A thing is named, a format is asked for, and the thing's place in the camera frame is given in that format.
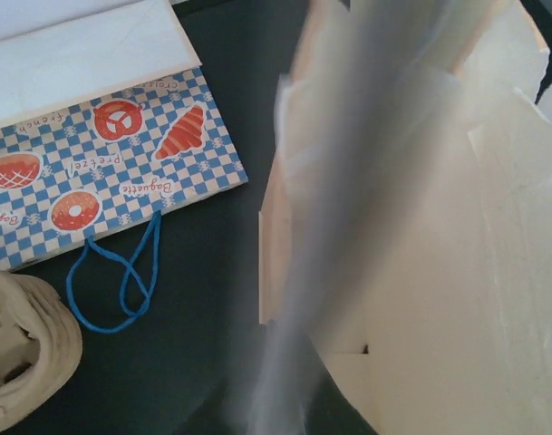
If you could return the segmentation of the orange paper bag white handles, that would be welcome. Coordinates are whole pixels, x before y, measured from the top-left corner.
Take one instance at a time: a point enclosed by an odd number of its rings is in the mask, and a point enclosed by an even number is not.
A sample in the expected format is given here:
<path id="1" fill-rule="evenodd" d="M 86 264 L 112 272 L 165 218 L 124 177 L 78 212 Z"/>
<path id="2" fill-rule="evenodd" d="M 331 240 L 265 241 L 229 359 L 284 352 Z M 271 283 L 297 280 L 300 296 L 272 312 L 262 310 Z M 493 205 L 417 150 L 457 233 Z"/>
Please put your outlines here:
<path id="1" fill-rule="evenodd" d="M 382 434 L 552 434 L 549 55 L 519 1 L 310 3 L 276 91 L 252 433 L 306 433 L 308 337 Z"/>

